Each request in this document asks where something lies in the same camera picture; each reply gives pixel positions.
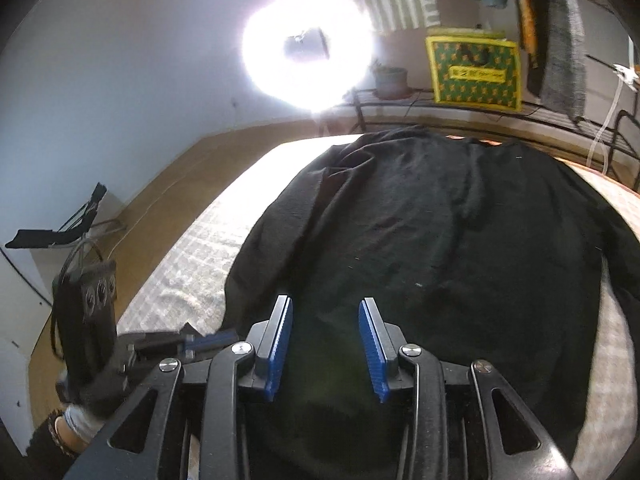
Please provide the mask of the person's left hand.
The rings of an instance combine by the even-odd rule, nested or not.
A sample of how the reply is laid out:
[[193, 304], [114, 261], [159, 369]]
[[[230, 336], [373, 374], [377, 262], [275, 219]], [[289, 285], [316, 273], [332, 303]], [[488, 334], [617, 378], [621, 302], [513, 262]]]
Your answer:
[[93, 415], [88, 408], [70, 404], [61, 415], [55, 417], [54, 430], [62, 445], [70, 452], [81, 454], [104, 424], [105, 420]]

